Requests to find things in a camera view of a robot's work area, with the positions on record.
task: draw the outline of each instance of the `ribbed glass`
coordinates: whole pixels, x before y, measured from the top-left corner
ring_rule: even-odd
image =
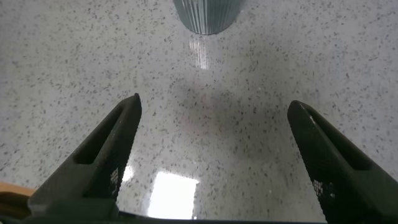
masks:
[[[216,34],[229,27],[241,0],[174,0],[181,22],[198,34]]]

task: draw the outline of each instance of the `speckled countertop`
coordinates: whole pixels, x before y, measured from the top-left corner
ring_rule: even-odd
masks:
[[[121,209],[322,221],[287,107],[312,105],[398,179],[397,12],[246,1],[231,27],[201,36],[172,1],[0,0],[0,179],[39,187],[137,92]]]

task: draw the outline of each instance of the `wooden edge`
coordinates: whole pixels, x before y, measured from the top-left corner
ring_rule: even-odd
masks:
[[[20,195],[25,195],[25,196],[30,197],[35,192],[35,190],[29,189],[26,187],[21,187],[21,186],[14,185],[14,184],[7,184],[7,183],[0,181],[0,193],[4,193],[4,192],[12,192],[15,194],[20,194]]]

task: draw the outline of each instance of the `granite countertop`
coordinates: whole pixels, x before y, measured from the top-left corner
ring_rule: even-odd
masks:
[[[398,179],[398,2],[246,1],[202,36],[172,1],[0,1],[0,179],[38,188],[123,98],[142,118],[121,210],[324,221],[287,108]]]

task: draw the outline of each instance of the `terrazzo surface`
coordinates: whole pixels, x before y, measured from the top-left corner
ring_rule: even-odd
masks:
[[[38,188],[123,98],[142,118],[121,210],[324,221],[287,108],[398,179],[398,2],[246,1],[223,32],[172,1],[0,1],[0,179]]]

